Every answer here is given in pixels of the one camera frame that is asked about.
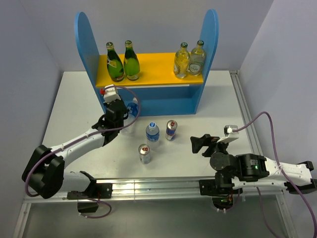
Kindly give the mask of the green glass bottle back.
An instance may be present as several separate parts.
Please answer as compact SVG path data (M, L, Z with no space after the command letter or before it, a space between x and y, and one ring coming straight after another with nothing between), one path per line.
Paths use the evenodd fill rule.
M124 68L112 42L106 43L107 48L107 70L112 81L120 82L124 79Z

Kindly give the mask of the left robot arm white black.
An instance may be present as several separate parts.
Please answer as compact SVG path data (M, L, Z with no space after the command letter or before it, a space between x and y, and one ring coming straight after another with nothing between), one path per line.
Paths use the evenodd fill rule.
M51 198L61 190L76 191L85 198L97 193L97 180L85 171L65 174L72 162L86 153L112 142L123 128L128 110L123 100L116 99L106 107L98 122L84 134L59 146L38 146L22 174L26 188L35 193L28 196Z

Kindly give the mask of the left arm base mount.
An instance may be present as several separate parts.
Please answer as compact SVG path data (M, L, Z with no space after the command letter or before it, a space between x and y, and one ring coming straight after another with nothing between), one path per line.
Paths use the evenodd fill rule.
M67 193L67 200L86 199L90 202L78 202L79 213L95 213L101 205L102 199L110 199L112 195L112 183L95 183L83 192L71 191Z

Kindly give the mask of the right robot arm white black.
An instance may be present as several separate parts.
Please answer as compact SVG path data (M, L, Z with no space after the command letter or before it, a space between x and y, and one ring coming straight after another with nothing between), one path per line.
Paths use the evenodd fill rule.
M209 158L211 168L216 171L214 178L199 181L201 195L226 196L253 187L286 190L291 194L316 191L317 181L311 175L312 162L278 164L275 160L251 153L231 155L227 147L238 137L239 134L234 132L222 138L209 134L190 138L194 154L207 147L202 156Z

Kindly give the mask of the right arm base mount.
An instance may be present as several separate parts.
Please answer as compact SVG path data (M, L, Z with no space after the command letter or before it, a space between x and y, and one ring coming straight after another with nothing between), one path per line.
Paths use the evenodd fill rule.
M226 214L238 203L243 189L234 189L229 179L201 179L199 180L200 195L210 196L216 212Z

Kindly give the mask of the green glass bottle front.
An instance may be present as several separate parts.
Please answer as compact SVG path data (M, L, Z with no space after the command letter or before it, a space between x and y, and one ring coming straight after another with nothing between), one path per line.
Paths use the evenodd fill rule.
M126 77L131 81L135 81L139 78L140 64L133 50L132 41L130 40L125 41L124 72Z

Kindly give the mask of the green glass bottle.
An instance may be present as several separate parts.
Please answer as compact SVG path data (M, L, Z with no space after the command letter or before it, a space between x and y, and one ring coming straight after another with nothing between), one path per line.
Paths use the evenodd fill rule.
M124 79L124 68L112 42L106 43L107 48L107 70L112 81L120 82Z
M139 78L140 64L133 50L132 41L130 40L125 41L124 72L126 77L131 81L135 81Z

